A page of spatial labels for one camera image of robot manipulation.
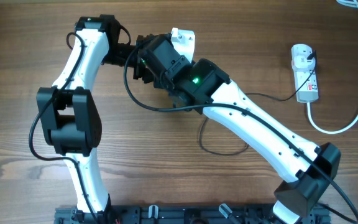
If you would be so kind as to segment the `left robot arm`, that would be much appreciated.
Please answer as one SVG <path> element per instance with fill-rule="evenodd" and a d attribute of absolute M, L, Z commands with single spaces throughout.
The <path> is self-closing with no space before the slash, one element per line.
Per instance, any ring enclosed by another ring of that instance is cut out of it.
<path fill-rule="evenodd" d="M 100 65 L 128 65 L 135 79 L 154 80 L 144 65 L 129 57 L 134 46 L 119 42 L 123 30 L 114 15 L 81 17 L 71 33 L 75 43 L 62 73 L 36 96 L 35 121 L 42 124 L 45 142 L 54 147 L 57 159 L 65 161 L 75 186 L 78 202 L 69 216 L 75 223 L 114 222 L 97 159 L 102 123 L 91 94 Z"/>

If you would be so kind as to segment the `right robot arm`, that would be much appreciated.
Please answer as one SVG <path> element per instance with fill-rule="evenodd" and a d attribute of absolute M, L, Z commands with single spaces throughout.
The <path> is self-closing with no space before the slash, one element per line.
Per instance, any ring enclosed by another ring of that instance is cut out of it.
<path fill-rule="evenodd" d="M 282 178 L 273 214 L 284 223 L 307 217 L 337 174 L 340 150 L 297 136 L 253 103 L 216 64 L 189 61 L 167 35 L 140 48 L 139 63 L 185 106 L 204 114 L 253 147 Z"/>

